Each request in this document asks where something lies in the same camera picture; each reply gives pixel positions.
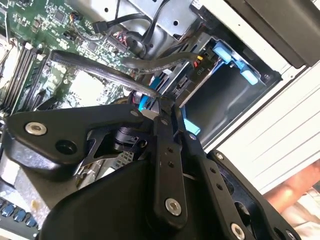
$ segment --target hex bolt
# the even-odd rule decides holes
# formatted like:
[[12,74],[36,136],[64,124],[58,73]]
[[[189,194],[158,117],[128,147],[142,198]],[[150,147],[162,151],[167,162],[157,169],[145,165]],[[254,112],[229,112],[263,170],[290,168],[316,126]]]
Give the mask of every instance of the hex bolt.
[[165,208],[173,216],[179,216],[182,212],[179,202],[173,198],[168,198],[165,200]]
[[192,140],[197,140],[197,137],[196,137],[194,134],[192,134],[192,133],[189,134],[189,137],[190,137]]
[[232,223],[231,224],[231,230],[233,232],[233,234],[236,236],[237,239],[239,240],[245,240],[246,236],[244,231],[242,230],[242,228],[236,224],[236,223]]
[[25,125],[24,129],[27,133],[35,136],[42,136],[47,133],[46,126],[40,122],[29,122],[27,125]]
[[222,156],[219,152],[217,152],[215,155],[219,160],[223,160],[224,159],[224,156]]
[[138,117],[139,116],[139,113],[137,113],[136,111],[130,111],[130,113],[133,115],[133,116],[135,116],[135,117]]

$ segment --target metal arm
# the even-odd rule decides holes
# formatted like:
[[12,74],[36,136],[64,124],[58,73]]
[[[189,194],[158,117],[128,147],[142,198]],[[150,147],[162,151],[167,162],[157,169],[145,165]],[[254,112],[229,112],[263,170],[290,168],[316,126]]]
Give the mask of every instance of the metal arm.
[[[1,165],[17,170],[4,180],[42,226],[39,240],[300,239],[226,156],[205,155],[171,101],[157,103],[153,120],[128,104],[7,119]],[[122,151],[134,161],[77,191],[80,166]]]

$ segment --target green circuit board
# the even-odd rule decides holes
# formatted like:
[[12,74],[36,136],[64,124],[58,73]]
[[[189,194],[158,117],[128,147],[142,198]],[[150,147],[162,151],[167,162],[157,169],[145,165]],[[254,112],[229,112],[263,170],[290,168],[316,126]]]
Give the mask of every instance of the green circuit board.
[[[75,11],[64,0],[30,0],[29,3],[21,3],[20,1],[1,0],[0,7],[0,25],[3,29],[9,23],[11,37],[17,38],[20,43],[27,41],[34,48],[42,52],[42,55],[48,57],[52,50],[64,50],[77,53],[81,56],[90,58],[94,61],[107,65],[108,67],[119,70],[128,75],[131,71],[121,65],[121,59],[124,56],[133,56],[130,51],[118,52],[114,44],[108,40],[101,42],[89,42],[81,37],[68,39],[64,33],[74,33],[73,25],[70,21],[70,14]],[[86,16],[77,23],[77,28],[87,36],[93,35],[91,22]],[[40,68],[41,73],[38,77],[38,88],[46,90],[44,100],[55,96],[58,101],[58,108],[83,107],[92,105],[109,104],[114,100],[123,96],[122,86],[107,82],[101,83],[101,80],[93,76],[84,75],[80,69],[70,69],[59,64],[47,62],[44,64],[40,60],[32,63],[31,71],[23,84],[21,97],[15,106],[15,110],[19,111],[22,107],[24,97],[28,95],[28,88],[35,81],[35,73],[32,69]],[[81,75],[81,80],[76,80],[77,87],[73,87],[77,75]],[[94,86],[95,90],[90,92],[88,88]],[[91,95],[91,99],[83,101],[83,96]]]

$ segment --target hole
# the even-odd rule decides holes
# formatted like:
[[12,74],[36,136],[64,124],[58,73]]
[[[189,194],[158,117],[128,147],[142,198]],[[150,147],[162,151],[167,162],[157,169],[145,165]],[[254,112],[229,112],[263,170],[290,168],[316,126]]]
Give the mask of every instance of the hole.
[[286,240],[285,235],[278,228],[275,227],[273,230],[281,240]]
[[241,202],[236,201],[234,203],[236,210],[239,213],[239,216],[243,222],[243,224],[248,227],[251,224],[251,219],[250,219],[250,213],[248,212],[247,208],[245,205],[243,205]]
[[177,204],[175,204],[174,202],[171,202],[171,203],[170,203],[170,207],[171,207],[173,210],[175,210],[175,211],[178,209]]
[[216,184],[216,187],[217,187],[218,189],[220,189],[221,191],[224,189],[219,183]]
[[168,162],[168,166],[169,166],[170,168],[174,168],[174,167],[175,167],[175,165],[174,165],[174,163],[173,163],[172,161],[169,161],[169,162]]
[[55,144],[55,149],[64,155],[72,155],[77,152],[77,146],[69,140],[59,140]]
[[236,229],[235,229],[235,232],[236,232],[238,235],[241,235],[241,234],[242,234],[242,231],[240,231],[239,228],[236,228]]

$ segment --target silver screw head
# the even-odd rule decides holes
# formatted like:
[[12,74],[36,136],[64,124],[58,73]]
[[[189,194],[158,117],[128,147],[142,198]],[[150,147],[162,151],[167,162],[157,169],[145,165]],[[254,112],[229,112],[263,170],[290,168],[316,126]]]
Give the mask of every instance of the silver screw head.
[[164,125],[168,125],[168,122],[164,119],[161,119],[161,122],[164,124]]
[[40,122],[29,122],[27,125],[25,125],[24,129],[27,133],[35,136],[42,136],[47,133],[46,126]]
[[168,198],[165,200],[165,208],[173,216],[179,216],[182,212],[179,202],[173,198]]
[[296,240],[295,235],[293,235],[292,232],[290,232],[289,230],[286,231],[286,234],[288,234],[288,236],[289,236],[289,238],[290,238],[291,240]]
[[223,160],[224,159],[224,156],[222,156],[219,152],[217,152],[215,155],[219,160]]
[[233,232],[233,234],[236,236],[237,239],[239,240],[245,240],[246,236],[244,231],[242,230],[242,228],[236,224],[236,223],[232,223],[231,224],[231,230]]
[[133,116],[135,116],[135,117],[138,117],[138,116],[139,116],[139,113],[137,113],[136,111],[133,111],[133,110],[132,110],[130,113],[131,113]]
[[190,134],[189,134],[189,137],[190,137],[192,140],[197,140],[197,137],[196,137],[193,133],[190,133]]

